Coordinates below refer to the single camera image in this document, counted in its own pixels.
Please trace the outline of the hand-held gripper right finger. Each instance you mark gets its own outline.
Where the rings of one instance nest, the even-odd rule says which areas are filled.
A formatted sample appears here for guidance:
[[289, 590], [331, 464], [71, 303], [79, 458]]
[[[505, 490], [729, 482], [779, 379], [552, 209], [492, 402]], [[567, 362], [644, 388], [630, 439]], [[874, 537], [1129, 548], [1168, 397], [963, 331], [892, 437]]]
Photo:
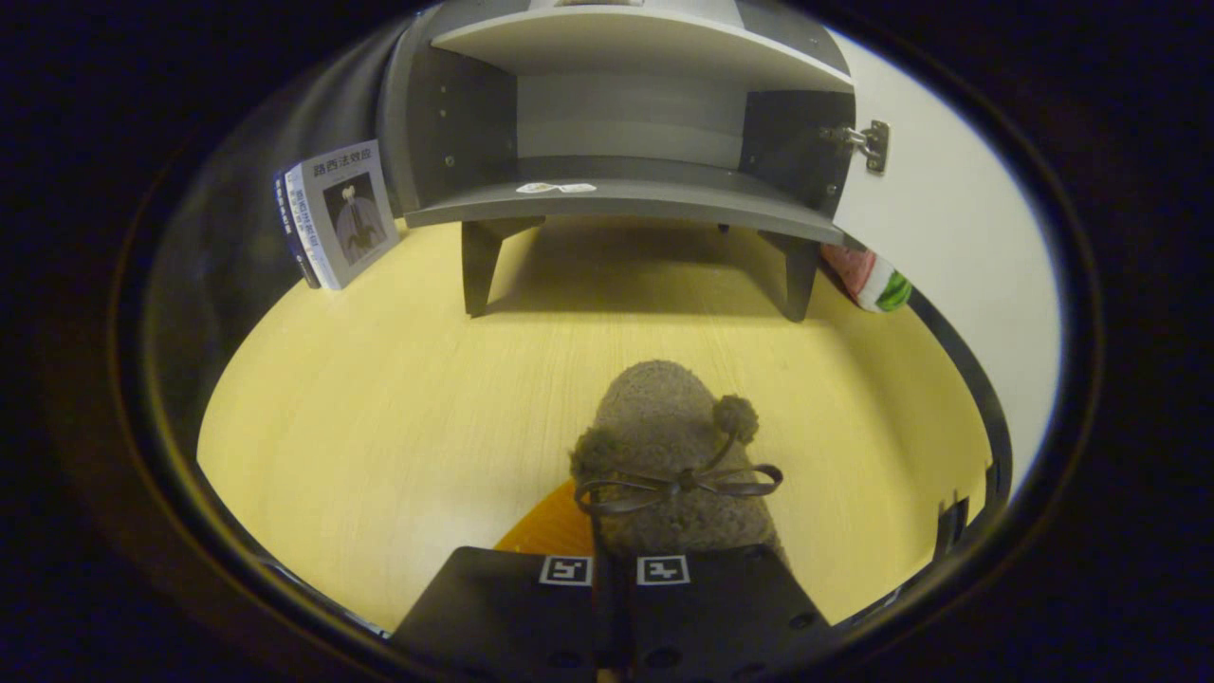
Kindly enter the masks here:
[[836, 632], [764, 545], [613, 554], [615, 682], [777, 682], [836, 648]]

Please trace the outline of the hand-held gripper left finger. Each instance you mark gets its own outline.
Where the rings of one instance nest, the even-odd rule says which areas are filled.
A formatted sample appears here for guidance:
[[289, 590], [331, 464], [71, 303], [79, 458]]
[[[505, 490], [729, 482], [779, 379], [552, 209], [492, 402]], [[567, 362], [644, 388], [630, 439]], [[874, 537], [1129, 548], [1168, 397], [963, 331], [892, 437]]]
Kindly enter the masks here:
[[494, 547], [453, 550], [388, 641], [441, 682], [594, 682], [599, 575], [565, 480]]

